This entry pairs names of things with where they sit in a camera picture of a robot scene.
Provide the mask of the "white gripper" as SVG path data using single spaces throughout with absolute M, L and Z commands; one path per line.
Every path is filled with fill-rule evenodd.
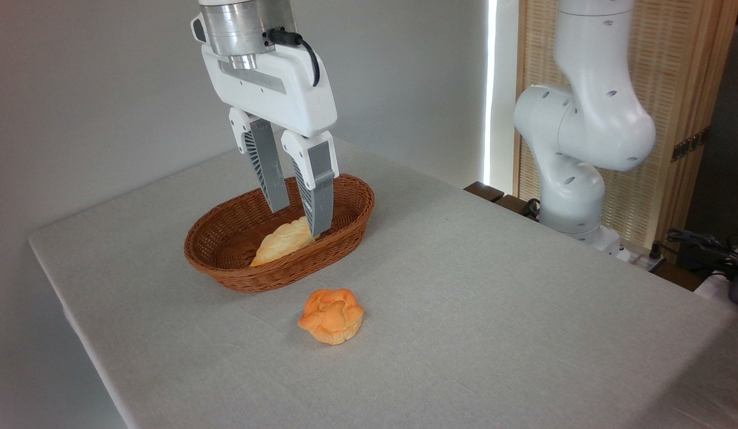
M 312 236 L 327 231 L 334 207 L 333 181 L 339 169 L 334 139 L 326 130 L 336 123 L 338 112 L 322 60 L 317 61 L 319 83 L 314 85 L 309 52 L 302 46 L 275 45 L 269 41 L 269 29 L 257 28 L 251 34 L 254 42 L 260 42 L 257 67 L 235 70 L 228 57 L 214 53 L 201 15 L 192 19 L 192 32 L 202 44 L 214 90 L 232 106 L 228 119 L 233 136 L 239 152 L 251 160 L 270 211 L 281 211 L 290 204 L 271 122 L 287 129 L 282 146 L 292 159 Z

